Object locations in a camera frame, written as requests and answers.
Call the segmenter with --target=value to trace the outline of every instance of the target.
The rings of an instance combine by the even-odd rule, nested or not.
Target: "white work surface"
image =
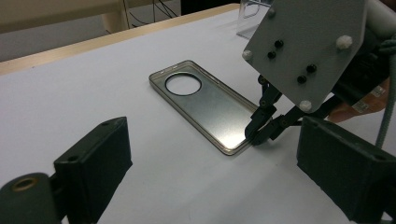
[[[228,157],[150,87],[150,74],[193,60],[257,104],[261,87],[241,57],[248,41],[235,34],[237,17],[235,10],[0,76],[0,186],[52,175],[53,161],[96,125],[126,116],[134,165],[99,223],[349,223],[296,166],[300,128]],[[276,107],[286,113],[291,103]],[[373,143],[381,117],[342,126]],[[394,120],[384,149],[396,155]]]

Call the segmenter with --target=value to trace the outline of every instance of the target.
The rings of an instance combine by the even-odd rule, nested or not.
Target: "gray cable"
[[[385,108],[384,117],[381,121],[378,137],[376,138],[375,146],[382,148],[387,136],[388,127],[391,121],[393,108],[396,100],[396,35],[391,40],[386,40],[381,45],[382,53],[390,54],[389,56],[389,96],[387,107]]]

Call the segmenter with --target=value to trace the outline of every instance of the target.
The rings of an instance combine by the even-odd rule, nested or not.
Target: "screw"
[[[273,18],[274,16],[275,16],[275,14],[276,14],[276,11],[271,7],[270,9],[268,9],[268,11],[267,11],[267,15],[268,15],[268,18]]]
[[[282,48],[283,47],[283,40],[277,40],[276,42],[275,42],[275,47],[277,48],[277,49],[280,49],[280,48]]]
[[[276,57],[276,53],[274,51],[268,52],[267,54],[269,59],[274,59]]]
[[[285,121],[284,119],[282,119],[282,120],[280,121],[280,125],[281,125],[282,127],[288,127],[288,122]]]
[[[251,52],[250,50],[244,50],[244,52],[242,53],[242,58],[244,58],[246,61],[250,60],[253,57],[253,52]]]
[[[304,100],[300,102],[300,109],[303,110],[303,112],[308,112],[312,108],[312,104],[310,101]]]
[[[261,85],[264,85],[264,84],[265,84],[265,78],[264,78],[262,75],[259,76],[258,81],[259,81],[259,83],[260,83]]]
[[[349,35],[341,35],[340,37],[337,38],[335,41],[335,46],[340,49],[349,49],[350,46],[353,44],[353,39]]]
[[[306,77],[305,76],[297,77],[297,82],[300,84],[304,84],[306,82]]]
[[[309,64],[309,65],[306,67],[306,71],[307,71],[308,73],[314,73],[314,72],[317,71],[317,66],[314,65],[314,64]]]

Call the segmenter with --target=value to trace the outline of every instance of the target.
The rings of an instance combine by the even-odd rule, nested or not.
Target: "black bolt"
[[[305,83],[306,82],[306,77],[305,76],[297,77],[297,82],[300,83],[300,84]]]
[[[282,120],[280,121],[280,125],[281,125],[282,127],[288,127],[288,122],[285,121],[284,119],[282,119]]]
[[[271,51],[271,52],[268,52],[267,56],[269,59],[274,59],[276,57],[276,53]]]
[[[283,40],[277,40],[274,45],[275,45],[275,47],[277,49],[282,48],[283,47]]]
[[[306,71],[307,71],[308,73],[314,73],[314,72],[317,71],[317,66],[314,65],[314,64],[309,64],[309,65],[306,67]]]
[[[276,11],[274,10],[273,7],[271,7],[271,8],[268,10],[268,12],[267,12],[268,19],[272,19],[272,18],[275,16],[275,14],[276,14]]]
[[[258,80],[259,80],[259,83],[260,83],[260,84],[262,84],[262,85],[265,84],[265,81],[266,81],[266,80],[265,80],[265,78],[264,78],[262,75],[259,76],[259,79],[258,79]]]

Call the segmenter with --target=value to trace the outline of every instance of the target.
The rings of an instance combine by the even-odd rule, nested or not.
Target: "gray metal plate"
[[[292,102],[312,104],[316,111],[332,90],[361,46],[366,16],[365,0],[275,0],[265,15],[246,50],[247,60]],[[338,37],[348,35],[349,49],[336,47]],[[284,42],[277,49],[277,40]],[[268,52],[276,56],[269,59]],[[317,71],[309,74],[306,67],[314,64]],[[305,76],[299,84],[297,77]]]
[[[201,88],[188,95],[170,92],[166,83],[175,76],[197,78]],[[248,146],[245,128],[257,106],[210,75],[198,64],[185,61],[149,77],[150,85],[186,120],[226,155]]]

